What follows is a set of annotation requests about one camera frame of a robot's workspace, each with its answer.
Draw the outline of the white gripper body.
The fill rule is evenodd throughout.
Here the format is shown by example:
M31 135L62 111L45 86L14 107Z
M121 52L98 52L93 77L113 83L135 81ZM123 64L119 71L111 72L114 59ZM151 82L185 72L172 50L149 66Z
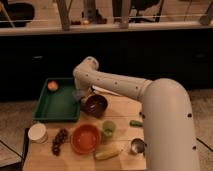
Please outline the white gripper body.
M91 93L91 86L79 80L75 81L76 90L83 90L86 94L86 97Z

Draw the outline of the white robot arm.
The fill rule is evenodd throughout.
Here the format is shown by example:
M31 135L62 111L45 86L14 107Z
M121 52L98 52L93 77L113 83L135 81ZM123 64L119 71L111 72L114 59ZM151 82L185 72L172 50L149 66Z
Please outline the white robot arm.
M73 70L80 90L95 85L142 104L147 171L200 171L191 101L178 82L100 72L88 56Z

